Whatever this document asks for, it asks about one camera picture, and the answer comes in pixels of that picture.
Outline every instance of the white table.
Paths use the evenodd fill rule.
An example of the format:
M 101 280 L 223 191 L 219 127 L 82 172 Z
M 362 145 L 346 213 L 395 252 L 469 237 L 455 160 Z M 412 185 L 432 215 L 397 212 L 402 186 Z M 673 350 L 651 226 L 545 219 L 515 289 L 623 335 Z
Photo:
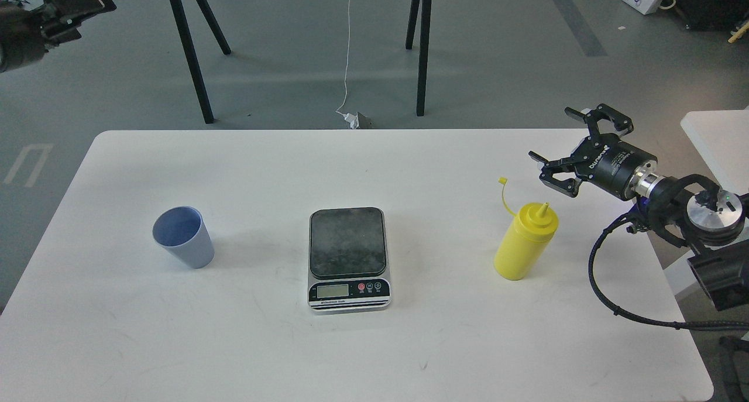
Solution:
M 94 141 L 0 317 L 3 400 L 706 400 L 690 333 L 613 316 L 589 288 L 601 229 L 628 209 L 538 181 L 530 149 L 583 130 L 107 132 Z M 492 266 L 515 209 L 561 226 L 524 280 Z M 150 227 L 193 205 L 216 258 L 191 270 Z M 385 213 L 393 303 L 317 316 L 308 217 Z M 682 320 L 645 234 L 597 261 L 624 308 Z
M 687 133 L 705 164 L 722 188 L 738 195 L 749 192 L 749 109 L 743 111 L 693 111 L 682 119 Z M 749 239 L 749 225 L 738 240 Z M 700 289 L 692 273 L 688 251 L 666 268 L 666 277 L 677 299 L 683 299 Z

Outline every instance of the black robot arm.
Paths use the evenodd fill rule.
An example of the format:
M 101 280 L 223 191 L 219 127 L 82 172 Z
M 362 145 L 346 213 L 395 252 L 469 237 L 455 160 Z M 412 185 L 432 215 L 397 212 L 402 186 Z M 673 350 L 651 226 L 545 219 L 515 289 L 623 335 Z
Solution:
M 0 2 L 0 73 L 27 66 L 65 42 L 80 39 L 78 27 L 115 10 L 112 0 L 44 0 L 30 12 Z
M 695 253 L 690 268 L 719 311 L 749 303 L 749 240 L 733 243 L 749 217 L 749 194 L 739 197 L 698 174 L 658 175 L 655 156 L 621 141 L 634 125 L 610 106 L 600 104 L 587 114 L 567 108 L 565 113 L 584 122 L 589 136 L 562 159 L 530 152 L 540 162 L 540 180 L 570 197 L 588 181 L 620 200 L 634 199 L 627 231 L 653 231 L 669 244 L 690 247 Z M 617 133 L 600 133 L 602 119 L 613 122 Z M 575 178 L 557 180 L 558 173 Z M 696 186 L 701 191 L 688 190 Z M 675 226 L 680 236 L 667 226 Z

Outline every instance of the plastic cup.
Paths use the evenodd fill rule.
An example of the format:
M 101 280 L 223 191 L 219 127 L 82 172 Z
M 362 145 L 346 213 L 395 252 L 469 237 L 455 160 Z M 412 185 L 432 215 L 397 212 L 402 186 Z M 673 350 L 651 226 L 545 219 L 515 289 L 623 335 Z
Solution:
M 175 207 L 162 213 L 153 224 L 153 239 L 193 269 L 214 259 L 214 245 L 203 217 L 192 207 Z

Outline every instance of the digital scale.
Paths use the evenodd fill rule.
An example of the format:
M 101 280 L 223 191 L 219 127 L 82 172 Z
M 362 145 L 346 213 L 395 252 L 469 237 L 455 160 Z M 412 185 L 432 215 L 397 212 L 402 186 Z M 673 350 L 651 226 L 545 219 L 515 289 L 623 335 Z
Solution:
M 307 301 L 318 314 L 382 310 L 390 304 L 382 210 L 318 210 L 310 217 Z

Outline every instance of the concrete floor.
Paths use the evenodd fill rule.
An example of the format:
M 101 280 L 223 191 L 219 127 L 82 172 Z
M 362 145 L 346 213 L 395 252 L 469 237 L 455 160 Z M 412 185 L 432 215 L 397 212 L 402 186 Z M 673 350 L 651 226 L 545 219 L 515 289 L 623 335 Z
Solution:
M 214 125 L 201 119 L 168 0 L 115 0 L 116 12 L 84 23 L 83 39 L 0 75 L 0 307 L 99 133 L 348 126 L 334 112 L 344 95 L 348 0 L 208 1 L 231 56 L 194 0 L 184 3 Z M 409 4 L 351 0 L 343 112 L 363 112 L 375 128 L 580 128 L 564 107 L 604 102 L 632 117 L 626 141 L 658 156 L 660 173 L 712 176 L 679 121 L 749 104 L 749 39 L 728 44 L 727 32 L 685 31 L 672 12 L 642 16 L 621 0 L 434 0 L 426 116 L 416 117 L 418 50 L 404 50 Z M 32 149 L 14 170 L 35 144 L 47 151 Z M 653 243 L 663 266 L 684 253 Z M 749 317 L 744 309 L 716 314 L 701 294 L 682 311 L 687 319 Z M 695 335 L 711 373 L 717 336 Z M 725 400 L 720 384 L 713 400 Z

